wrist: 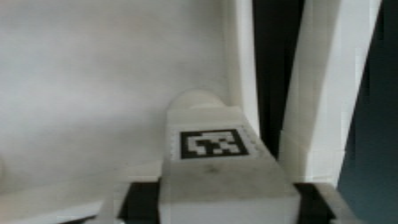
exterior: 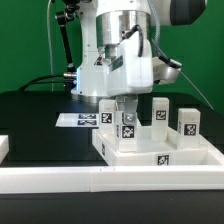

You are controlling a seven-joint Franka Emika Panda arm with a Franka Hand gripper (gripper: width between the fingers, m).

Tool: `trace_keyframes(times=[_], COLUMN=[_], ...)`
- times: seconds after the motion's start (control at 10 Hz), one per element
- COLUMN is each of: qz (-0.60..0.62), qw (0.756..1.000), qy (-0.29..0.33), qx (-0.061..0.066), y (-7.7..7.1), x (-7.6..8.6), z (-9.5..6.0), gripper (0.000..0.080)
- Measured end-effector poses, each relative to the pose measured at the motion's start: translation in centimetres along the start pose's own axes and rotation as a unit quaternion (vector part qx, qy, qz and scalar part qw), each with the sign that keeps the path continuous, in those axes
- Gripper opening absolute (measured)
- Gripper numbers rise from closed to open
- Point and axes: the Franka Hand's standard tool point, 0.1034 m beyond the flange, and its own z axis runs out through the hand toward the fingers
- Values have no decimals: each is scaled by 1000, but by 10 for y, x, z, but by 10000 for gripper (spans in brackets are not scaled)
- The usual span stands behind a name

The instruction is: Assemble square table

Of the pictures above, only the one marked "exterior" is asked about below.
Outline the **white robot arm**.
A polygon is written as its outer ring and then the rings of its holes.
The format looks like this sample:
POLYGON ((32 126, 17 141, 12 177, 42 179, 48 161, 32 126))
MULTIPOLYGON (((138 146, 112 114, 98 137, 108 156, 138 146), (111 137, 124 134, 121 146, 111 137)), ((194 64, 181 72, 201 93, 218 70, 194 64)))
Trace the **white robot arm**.
POLYGON ((75 93, 116 99, 126 125, 137 120, 138 96, 176 81, 182 64, 159 46, 152 28, 194 23, 208 0, 81 0, 83 61, 75 93))

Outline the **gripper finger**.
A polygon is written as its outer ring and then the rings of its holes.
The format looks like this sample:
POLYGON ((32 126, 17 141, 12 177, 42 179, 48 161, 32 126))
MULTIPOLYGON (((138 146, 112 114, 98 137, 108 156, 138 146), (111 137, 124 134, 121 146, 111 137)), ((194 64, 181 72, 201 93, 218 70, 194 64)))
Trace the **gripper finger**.
POLYGON ((136 121, 136 110, 138 105, 137 95, 125 95, 123 100, 123 112, 125 122, 135 122, 136 121))

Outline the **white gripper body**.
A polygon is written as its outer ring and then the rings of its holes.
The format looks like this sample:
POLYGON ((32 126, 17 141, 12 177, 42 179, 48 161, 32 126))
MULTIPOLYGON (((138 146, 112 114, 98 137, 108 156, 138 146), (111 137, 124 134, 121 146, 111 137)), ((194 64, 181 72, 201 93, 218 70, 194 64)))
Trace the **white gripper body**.
POLYGON ((123 40, 117 48, 117 57, 105 65, 105 87, 109 96, 141 94, 152 91, 153 65, 150 42, 143 40, 139 57, 139 33, 123 40))

